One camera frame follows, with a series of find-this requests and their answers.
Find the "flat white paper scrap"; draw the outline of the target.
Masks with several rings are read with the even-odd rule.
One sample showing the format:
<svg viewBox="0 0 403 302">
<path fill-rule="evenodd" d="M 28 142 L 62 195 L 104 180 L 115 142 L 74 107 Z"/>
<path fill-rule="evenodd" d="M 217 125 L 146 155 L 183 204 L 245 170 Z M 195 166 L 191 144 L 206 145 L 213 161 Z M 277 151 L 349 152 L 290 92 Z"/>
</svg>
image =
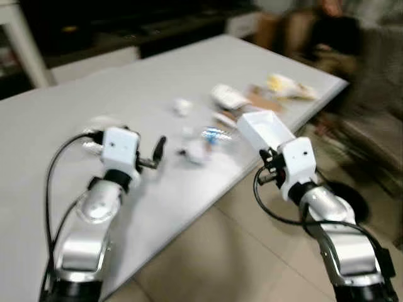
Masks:
<svg viewBox="0 0 403 302">
<path fill-rule="evenodd" d="M 225 115 L 225 113 L 214 112 L 212 116 L 217 121 L 217 123 L 233 130 L 238 129 L 236 121 L 234 121 L 234 119 L 231 118 L 230 116 Z"/>
</svg>

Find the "grey sofa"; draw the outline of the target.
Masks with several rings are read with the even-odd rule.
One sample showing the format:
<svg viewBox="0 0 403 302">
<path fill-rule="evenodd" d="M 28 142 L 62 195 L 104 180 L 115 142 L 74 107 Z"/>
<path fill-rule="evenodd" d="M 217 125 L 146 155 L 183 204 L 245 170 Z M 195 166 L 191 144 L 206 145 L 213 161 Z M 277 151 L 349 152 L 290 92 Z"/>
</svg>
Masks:
<svg viewBox="0 0 403 302">
<path fill-rule="evenodd" d="M 335 133 L 369 165 L 368 175 L 401 196 L 402 0 L 389 0 L 374 23 L 360 23 L 357 63 L 346 99 L 335 112 Z"/>
</svg>

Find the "seated person in dark clothes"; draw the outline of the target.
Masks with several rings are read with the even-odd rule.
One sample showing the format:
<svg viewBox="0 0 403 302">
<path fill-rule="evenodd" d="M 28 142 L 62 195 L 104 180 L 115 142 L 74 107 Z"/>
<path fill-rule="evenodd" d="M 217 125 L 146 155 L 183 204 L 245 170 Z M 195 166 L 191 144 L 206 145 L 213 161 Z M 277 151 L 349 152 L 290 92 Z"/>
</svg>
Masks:
<svg viewBox="0 0 403 302">
<path fill-rule="evenodd" d="M 359 20 L 346 14 L 346 0 L 317 0 L 285 17 L 283 55 L 349 80 L 361 52 Z"/>
</svg>

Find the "dark low cabinet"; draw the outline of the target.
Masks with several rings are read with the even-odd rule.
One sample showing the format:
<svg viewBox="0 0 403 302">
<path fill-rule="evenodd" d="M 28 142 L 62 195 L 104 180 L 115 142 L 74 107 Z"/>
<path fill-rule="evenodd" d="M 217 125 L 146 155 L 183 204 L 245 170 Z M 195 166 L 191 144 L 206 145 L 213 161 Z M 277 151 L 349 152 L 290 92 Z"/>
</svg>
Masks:
<svg viewBox="0 0 403 302">
<path fill-rule="evenodd" d="M 53 81 L 92 73 L 226 34 L 247 38 L 253 0 L 18 0 Z M 0 33 L 0 100 L 35 89 Z"/>
</svg>

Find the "crumpled white tissue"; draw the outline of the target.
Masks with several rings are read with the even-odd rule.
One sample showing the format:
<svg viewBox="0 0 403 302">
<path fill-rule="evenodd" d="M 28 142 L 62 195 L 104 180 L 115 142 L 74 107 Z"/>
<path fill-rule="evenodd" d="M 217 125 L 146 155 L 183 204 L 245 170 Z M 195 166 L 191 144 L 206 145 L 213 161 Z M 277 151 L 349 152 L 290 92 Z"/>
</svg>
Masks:
<svg viewBox="0 0 403 302">
<path fill-rule="evenodd" d="M 192 139 L 184 142 L 178 149 L 178 155 L 196 165 L 205 165 L 212 158 L 210 145 L 203 139 Z"/>
</svg>

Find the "white furniture post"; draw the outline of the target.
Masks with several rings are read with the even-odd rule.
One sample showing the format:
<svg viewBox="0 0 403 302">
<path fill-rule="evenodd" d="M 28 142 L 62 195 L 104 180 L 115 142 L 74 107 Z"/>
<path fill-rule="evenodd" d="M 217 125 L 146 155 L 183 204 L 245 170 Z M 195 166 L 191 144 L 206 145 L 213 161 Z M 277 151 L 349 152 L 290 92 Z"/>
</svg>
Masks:
<svg viewBox="0 0 403 302">
<path fill-rule="evenodd" d="M 18 0 L 0 0 L 0 33 L 9 38 L 9 46 L 16 52 L 34 88 L 53 86 L 52 73 L 38 51 Z"/>
</svg>

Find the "brown cardboard piece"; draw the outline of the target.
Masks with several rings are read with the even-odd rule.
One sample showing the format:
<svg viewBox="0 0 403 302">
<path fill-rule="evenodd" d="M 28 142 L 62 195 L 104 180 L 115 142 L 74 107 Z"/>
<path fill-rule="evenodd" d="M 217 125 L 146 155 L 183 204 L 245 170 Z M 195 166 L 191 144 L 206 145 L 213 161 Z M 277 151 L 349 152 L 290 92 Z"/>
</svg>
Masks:
<svg viewBox="0 0 403 302">
<path fill-rule="evenodd" d="M 271 110 L 276 113 L 282 113 L 284 111 L 284 106 L 277 101 L 267 89 L 263 89 L 259 86 L 251 86 L 246 93 L 246 98 L 254 108 Z"/>
</svg>

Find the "white printed packet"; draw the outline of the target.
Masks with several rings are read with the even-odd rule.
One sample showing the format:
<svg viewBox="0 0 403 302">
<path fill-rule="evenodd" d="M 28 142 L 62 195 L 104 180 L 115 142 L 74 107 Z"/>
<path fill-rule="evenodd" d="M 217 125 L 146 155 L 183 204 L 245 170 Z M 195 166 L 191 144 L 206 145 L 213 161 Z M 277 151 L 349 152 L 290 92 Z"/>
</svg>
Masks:
<svg viewBox="0 0 403 302">
<path fill-rule="evenodd" d="M 241 109 L 252 103 L 238 89 L 234 89 L 228 84 L 216 84 L 210 90 L 210 95 L 216 106 L 228 111 Z"/>
</svg>

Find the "blue white wrapper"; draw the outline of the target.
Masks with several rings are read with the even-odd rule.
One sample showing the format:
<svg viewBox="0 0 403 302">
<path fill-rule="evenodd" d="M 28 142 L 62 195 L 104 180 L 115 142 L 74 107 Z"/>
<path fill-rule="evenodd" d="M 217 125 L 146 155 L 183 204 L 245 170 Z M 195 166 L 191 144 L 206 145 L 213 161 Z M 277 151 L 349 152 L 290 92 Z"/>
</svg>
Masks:
<svg viewBox="0 0 403 302">
<path fill-rule="evenodd" d="M 211 147 L 229 147 L 234 138 L 227 130 L 208 126 L 200 132 L 200 138 L 203 143 Z"/>
</svg>

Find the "black round rubbish bin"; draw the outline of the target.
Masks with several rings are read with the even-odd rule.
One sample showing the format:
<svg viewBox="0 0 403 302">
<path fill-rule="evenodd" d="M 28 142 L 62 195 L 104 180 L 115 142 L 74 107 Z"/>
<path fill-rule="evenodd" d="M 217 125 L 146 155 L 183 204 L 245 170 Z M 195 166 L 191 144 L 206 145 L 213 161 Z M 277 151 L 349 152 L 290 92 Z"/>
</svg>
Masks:
<svg viewBox="0 0 403 302">
<path fill-rule="evenodd" d="M 334 195 L 344 199 L 351 205 L 355 214 L 355 221 L 365 223 L 370 218 L 370 208 L 366 199 L 351 185 L 339 181 L 327 181 L 326 186 Z"/>
</svg>

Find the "small crumpled white paper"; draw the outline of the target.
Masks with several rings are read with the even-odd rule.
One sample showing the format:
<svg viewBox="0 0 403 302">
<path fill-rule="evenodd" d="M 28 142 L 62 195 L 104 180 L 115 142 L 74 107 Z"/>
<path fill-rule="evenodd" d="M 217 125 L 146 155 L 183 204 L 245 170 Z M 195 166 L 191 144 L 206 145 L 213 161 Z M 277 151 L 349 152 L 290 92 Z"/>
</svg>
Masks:
<svg viewBox="0 0 403 302">
<path fill-rule="evenodd" d="M 193 103 L 183 98 L 176 98 L 173 101 L 172 109 L 176 116 L 184 118 L 191 113 Z"/>
</svg>

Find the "yellow white snack wrapper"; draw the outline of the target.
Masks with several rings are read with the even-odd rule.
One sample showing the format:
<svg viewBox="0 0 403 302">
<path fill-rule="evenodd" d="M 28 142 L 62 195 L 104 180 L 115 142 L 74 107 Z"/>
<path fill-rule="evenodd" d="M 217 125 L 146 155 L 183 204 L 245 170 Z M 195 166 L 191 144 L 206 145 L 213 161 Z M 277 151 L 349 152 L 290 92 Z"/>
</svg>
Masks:
<svg viewBox="0 0 403 302">
<path fill-rule="evenodd" d="M 266 87 L 274 97 L 302 100 L 319 98 L 319 93 L 316 89 L 285 77 L 280 73 L 271 73 L 267 78 Z"/>
</svg>

